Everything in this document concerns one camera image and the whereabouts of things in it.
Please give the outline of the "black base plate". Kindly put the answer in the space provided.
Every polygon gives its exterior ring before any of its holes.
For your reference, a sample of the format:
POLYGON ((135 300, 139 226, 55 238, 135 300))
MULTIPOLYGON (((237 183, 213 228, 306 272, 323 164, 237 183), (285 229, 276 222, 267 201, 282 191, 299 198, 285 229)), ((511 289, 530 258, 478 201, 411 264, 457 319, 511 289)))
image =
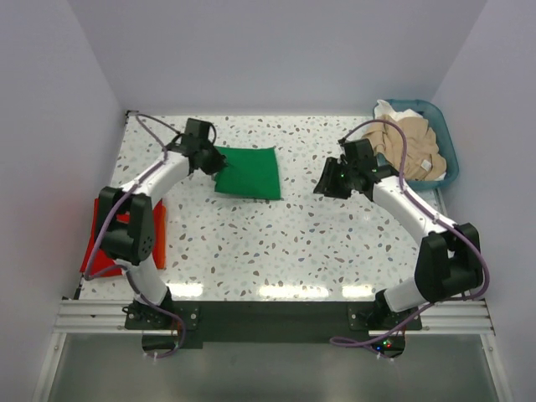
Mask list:
POLYGON ((172 301, 176 316, 155 311, 138 301, 122 308, 124 328, 142 331, 146 352, 167 351, 180 342, 175 330, 184 329, 186 349, 205 343, 328 343, 341 336, 359 341, 374 332, 386 332, 403 322, 408 312, 391 313, 374 326, 367 323, 371 301, 172 301))

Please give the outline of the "orange folded t shirt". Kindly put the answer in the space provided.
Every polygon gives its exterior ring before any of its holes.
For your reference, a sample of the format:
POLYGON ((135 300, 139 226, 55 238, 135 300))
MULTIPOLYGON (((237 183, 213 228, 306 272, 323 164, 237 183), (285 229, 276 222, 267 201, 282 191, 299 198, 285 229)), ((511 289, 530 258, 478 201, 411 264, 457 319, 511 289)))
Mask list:
POLYGON ((158 205, 155 229, 157 235, 157 243, 154 250, 155 264, 159 270, 164 270, 166 268, 167 209, 163 203, 158 205))

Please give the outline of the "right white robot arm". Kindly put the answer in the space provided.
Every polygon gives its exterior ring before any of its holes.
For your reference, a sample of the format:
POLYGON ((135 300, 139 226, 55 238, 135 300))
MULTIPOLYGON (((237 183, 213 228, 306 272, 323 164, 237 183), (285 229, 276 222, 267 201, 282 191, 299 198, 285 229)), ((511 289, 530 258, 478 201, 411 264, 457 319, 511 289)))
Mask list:
POLYGON ((416 307, 488 285, 472 224, 457 224, 427 205, 396 169, 378 165, 369 141, 340 144, 342 154, 326 160, 315 193, 340 199, 362 194, 396 218, 419 247, 414 273, 375 296, 366 317, 369 327, 393 328, 416 307))

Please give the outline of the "red folded t shirt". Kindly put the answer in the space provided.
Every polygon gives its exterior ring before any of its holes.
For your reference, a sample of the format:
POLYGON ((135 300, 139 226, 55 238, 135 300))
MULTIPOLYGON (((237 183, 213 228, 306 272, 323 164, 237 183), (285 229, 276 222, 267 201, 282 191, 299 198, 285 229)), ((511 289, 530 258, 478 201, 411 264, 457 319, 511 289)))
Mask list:
MULTIPOLYGON (((158 205, 160 203, 163 203, 165 205, 164 201, 161 199, 158 202, 158 204, 153 208, 153 211, 152 211, 154 224, 156 223, 156 220, 157 220, 158 205)), ((83 262, 82 262, 82 264, 80 266, 80 273, 85 272, 85 268, 86 268, 87 263, 88 263, 89 258, 90 258, 90 253, 94 248, 94 243, 95 243, 94 237, 95 237, 97 209, 98 209, 98 199, 95 198, 94 199, 93 219, 92 219, 90 238, 89 238, 87 249, 86 249, 86 252, 85 252, 85 257, 84 257, 83 262)), ((155 250, 155 247, 154 247, 154 249, 152 251, 152 259, 153 259, 153 261, 155 263, 154 250, 155 250)), ((104 251, 98 250, 97 253, 96 253, 93 265, 91 267, 90 273, 94 276, 95 274, 102 272, 103 273, 102 277, 120 276, 121 275, 121 269, 119 269, 119 268, 115 268, 113 270, 106 271, 106 269, 108 267, 111 267, 113 265, 114 265, 114 260, 112 258, 108 257, 105 254, 104 251)))

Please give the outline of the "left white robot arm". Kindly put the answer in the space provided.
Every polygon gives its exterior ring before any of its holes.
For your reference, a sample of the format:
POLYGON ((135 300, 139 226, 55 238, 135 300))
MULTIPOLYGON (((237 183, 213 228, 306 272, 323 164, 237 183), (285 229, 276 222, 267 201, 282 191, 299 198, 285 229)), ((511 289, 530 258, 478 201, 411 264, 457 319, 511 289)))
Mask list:
POLYGON ((101 250, 124 270, 136 294, 146 304, 144 318, 155 328, 165 328, 173 320, 173 308, 164 302, 169 290, 160 279, 152 258, 156 245, 153 209, 179 182, 200 170, 214 175, 226 166, 225 156, 215 147, 217 131, 213 123, 187 119, 184 131, 175 131, 168 143, 161 141, 144 122, 166 122, 136 113, 133 116, 162 148, 157 159, 131 181, 120 187, 104 187, 98 196, 94 246, 85 269, 90 274, 96 252, 101 250))

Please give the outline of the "green polo shirt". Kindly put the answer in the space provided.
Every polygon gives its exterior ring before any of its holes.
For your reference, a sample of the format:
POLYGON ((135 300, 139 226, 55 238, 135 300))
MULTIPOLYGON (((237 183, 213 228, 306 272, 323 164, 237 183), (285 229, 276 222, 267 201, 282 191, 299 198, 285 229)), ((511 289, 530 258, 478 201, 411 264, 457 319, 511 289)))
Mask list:
POLYGON ((225 156, 226 166, 215 175, 215 192, 240 198, 281 198, 274 147, 217 147, 217 150, 225 156))

